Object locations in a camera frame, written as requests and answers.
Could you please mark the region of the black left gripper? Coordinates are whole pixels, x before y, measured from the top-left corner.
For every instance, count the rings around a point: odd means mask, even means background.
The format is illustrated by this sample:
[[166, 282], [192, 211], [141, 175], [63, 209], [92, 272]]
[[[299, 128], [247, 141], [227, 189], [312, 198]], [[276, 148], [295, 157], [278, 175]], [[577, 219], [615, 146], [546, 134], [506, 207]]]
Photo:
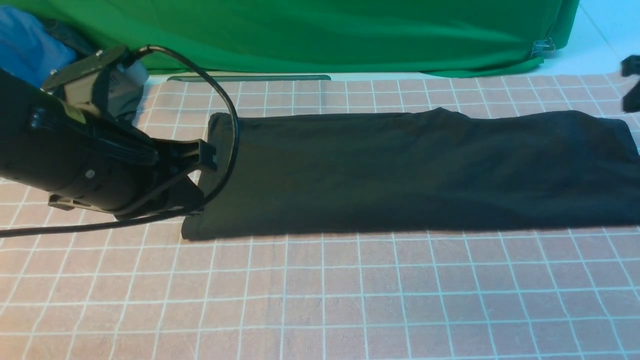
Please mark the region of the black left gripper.
[[[158, 162], [138, 175], [142, 188], [132, 202], [115, 212], [115, 219], [125, 221], [171, 211], [199, 212], [204, 192], [190, 178], [196, 170], [217, 172], [217, 149], [202, 139], [151, 139], [158, 153]], [[63, 211], [89, 206], [73, 198], [50, 194], [48, 207]]]

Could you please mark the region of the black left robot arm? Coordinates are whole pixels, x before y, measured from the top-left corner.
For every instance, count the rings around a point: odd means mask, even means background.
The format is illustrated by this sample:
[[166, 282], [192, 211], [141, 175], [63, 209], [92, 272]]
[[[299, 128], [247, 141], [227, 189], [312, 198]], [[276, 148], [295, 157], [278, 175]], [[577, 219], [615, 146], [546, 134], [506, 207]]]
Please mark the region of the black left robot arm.
[[1, 176], [49, 193], [49, 205], [85, 208], [117, 220], [201, 208], [190, 173], [217, 171], [217, 150], [201, 140], [150, 137], [96, 105], [71, 105], [1, 72]]

